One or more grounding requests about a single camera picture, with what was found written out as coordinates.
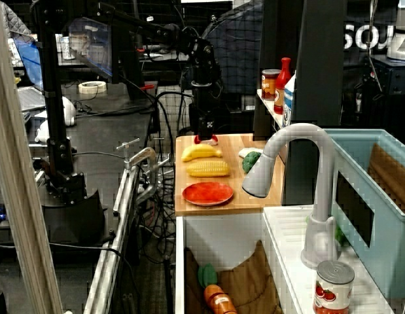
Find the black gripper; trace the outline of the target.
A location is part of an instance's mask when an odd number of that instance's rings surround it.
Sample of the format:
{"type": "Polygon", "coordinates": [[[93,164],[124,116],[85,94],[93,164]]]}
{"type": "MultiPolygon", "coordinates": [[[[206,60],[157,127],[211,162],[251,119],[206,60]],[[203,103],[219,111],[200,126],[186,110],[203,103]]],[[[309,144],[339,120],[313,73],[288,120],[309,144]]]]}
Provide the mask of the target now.
{"type": "Polygon", "coordinates": [[[212,111],[216,103],[209,88],[193,88],[192,101],[188,106],[190,128],[192,131],[198,131],[200,141],[210,141],[215,138],[211,129],[198,130],[199,118],[205,117],[209,111],[212,111]]]}

